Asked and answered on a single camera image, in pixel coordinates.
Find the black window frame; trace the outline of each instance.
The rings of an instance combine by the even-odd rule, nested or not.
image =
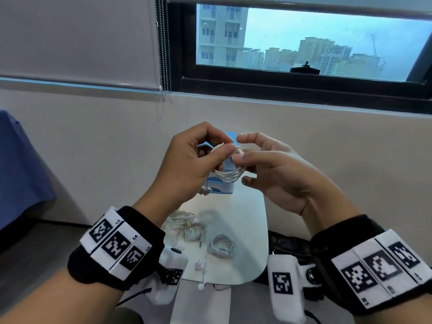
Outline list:
[[[196,64],[197,5],[169,3],[172,91],[432,114],[432,34],[396,82]]]

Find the roller blind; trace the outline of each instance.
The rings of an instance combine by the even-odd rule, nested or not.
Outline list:
[[[432,0],[169,0],[400,18],[432,18]]]
[[[0,76],[159,90],[154,0],[0,0]]]

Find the floor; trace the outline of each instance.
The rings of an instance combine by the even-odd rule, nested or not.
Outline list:
[[[66,265],[69,253],[78,245],[85,230],[38,223],[15,244],[3,252],[0,250],[0,314]],[[139,290],[139,286],[134,286],[124,297]],[[169,324],[173,303],[152,306],[145,296],[140,295],[123,306],[139,312],[146,324]],[[327,299],[320,302],[306,301],[305,307],[323,324],[354,323],[346,310]],[[268,286],[258,283],[234,286],[231,295],[230,323],[280,323],[273,315]],[[306,323],[313,324],[315,321],[308,318]]]

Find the black wristband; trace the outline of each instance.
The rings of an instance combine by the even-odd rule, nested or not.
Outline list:
[[[152,245],[151,248],[123,281],[111,275],[105,268],[99,265],[90,257],[90,254],[84,247],[80,245],[71,253],[67,264],[70,275],[76,281],[84,284],[100,282],[112,288],[126,291],[133,284],[150,276],[156,270],[159,265],[159,257],[164,249],[163,240],[165,232],[132,207],[123,207],[117,213]]]
[[[384,229],[367,215],[359,215],[321,231],[310,241],[312,255],[321,275],[324,294],[355,316],[368,315],[399,305],[427,293],[431,288],[432,281],[428,281],[379,305],[365,308],[332,259],[384,232]]]

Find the blue cloth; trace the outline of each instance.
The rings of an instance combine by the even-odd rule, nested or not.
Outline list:
[[[19,121],[0,110],[0,230],[55,193]]]

